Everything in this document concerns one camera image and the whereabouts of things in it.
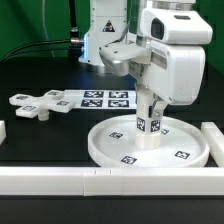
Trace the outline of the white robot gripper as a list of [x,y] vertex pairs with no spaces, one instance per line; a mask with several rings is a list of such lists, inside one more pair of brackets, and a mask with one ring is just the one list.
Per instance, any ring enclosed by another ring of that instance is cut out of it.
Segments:
[[153,43],[151,55],[131,59],[129,74],[152,90],[149,117],[161,120],[168,104],[190,105],[198,96],[205,66],[200,46]]

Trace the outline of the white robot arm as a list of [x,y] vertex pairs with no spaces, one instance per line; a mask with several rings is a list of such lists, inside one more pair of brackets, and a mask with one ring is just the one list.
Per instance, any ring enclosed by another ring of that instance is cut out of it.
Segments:
[[190,105],[199,93],[212,30],[192,10],[195,0],[134,0],[136,29],[126,20],[127,0],[92,0],[91,25],[80,61],[135,79],[136,103],[160,119],[168,105]]

